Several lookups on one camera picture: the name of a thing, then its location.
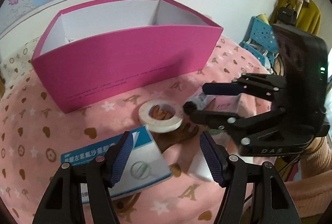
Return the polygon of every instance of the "silver bolt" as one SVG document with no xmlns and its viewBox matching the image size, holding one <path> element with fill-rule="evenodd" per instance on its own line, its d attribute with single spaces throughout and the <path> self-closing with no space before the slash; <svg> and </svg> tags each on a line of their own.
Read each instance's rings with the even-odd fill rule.
<svg viewBox="0 0 332 224">
<path fill-rule="evenodd" d="M 238 158 L 236 155 L 230 155 L 230 156 L 229 156 L 229 160 L 230 160 L 230 161 L 234 161 L 234 162 L 236 162 L 236 161 L 239 160 L 239 158 Z"/>
<path fill-rule="evenodd" d="M 268 162 L 268 161 L 265 161 L 265 162 L 264 162 L 264 166 L 265 166 L 266 168 L 272 168 L 272 167 L 273 167 L 272 163 L 271 163 L 271 162 Z"/>
<path fill-rule="evenodd" d="M 241 144 L 242 144 L 242 145 L 248 145 L 248 144 L 250 144 L 250 139 L 249 139 L 248 137 L 243 138 L 243 139 L 241 140 Z"/>
<path fill-rule="evenodd" d="M 104 161 L 104 159 L 105 159 L 104 156 L 97 156 L 97 157 L 96 157 L 96 161 L 97 161 L 97 162 L 102 162 L 102 161 Z"/>
<path fill-rule="evenodd" d="M 236 119 L 234 117 L 230 117 L 227 119 L 227 122 L 230 124 L 233 124 L 236 121 Z"/>
<path fill-rule="evenodd" d="M 69 162 L 65 162 L 65 163 L 62 163 L 61 168 L 67 169 L 67 168 L 69 168 L 69 166 L 70 166 Z"/>
</svg>

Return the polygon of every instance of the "black handbag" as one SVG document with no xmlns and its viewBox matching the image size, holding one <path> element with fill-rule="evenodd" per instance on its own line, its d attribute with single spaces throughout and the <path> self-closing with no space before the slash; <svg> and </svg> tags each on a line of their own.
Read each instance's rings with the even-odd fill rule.
<svg viewBox="0 0 332 224">
<path fill-rule="evenodd" d="M 298 14 L 294 10 L 292 4 L 287 4 L 286 7 L 281 7 L 277 12 L 277 20 L 291 26 L 296 25 L 297 16 Z"/>
</svg>

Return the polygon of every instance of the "hanging clothes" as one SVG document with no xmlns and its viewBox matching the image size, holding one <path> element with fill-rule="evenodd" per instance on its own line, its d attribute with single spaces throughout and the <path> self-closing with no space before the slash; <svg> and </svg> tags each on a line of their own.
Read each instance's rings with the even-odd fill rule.
<svg viewBox="0 0 332 224">
<path fill-rule="evenodd" d="M 279 0 L 278 1 L 274 11 L 272 12 L 272 16 L 269 20 L 270 24 L 274 24 L 277 22 L 277 19 L 276 19 L 277 11 L 281 7 L 285 7 L 287 4 L 287 1 L 288 0 Z M 290 0 L 289 3 L 292 4 L 293 6 L 295 6 L 296 0 Z M 298 14 L 298 19 L 296 21 L 296 27 L 317 36 L 318 31 L 319 31 L 319 26 L 320 26 L 320 10 L 317 7 L 317 5 L 315 4 L 315 2 L 310 0 L 308 7 L 302 6 L 302 8 Z"/>
</svg>

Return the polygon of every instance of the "white tape roll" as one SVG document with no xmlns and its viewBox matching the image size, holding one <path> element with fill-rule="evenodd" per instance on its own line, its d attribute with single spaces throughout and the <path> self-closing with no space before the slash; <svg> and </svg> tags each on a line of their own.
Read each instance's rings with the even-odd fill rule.
<svg viewBox="0 0 332 224">
<path fill-rule="evenodd" d="M 150 116 L 153 107 L 159 105 L 161 110 L 170 111 L 174 116 L 167 120 L 158 120 Z M 150 100 L 144 103 L 138 110 L 138 118 L 142 125 L 146 125 L 150 131 L 166 133 L 179 128 L 183 121 L 183 110 L 180 105 L 172 100 Z"/>
</svg>

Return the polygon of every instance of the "small pink box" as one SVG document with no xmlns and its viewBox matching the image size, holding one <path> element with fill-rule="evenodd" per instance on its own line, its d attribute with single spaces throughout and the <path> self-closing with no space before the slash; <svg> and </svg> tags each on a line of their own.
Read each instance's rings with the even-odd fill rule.
<svg viewBox="0 0 332 224">
<path fill-rule="evenodd" d="M 173 0 L 95 0 L 58 12 L 32 65 L 67 113 L 202 69 L 222 31 Z"/>
</svg>

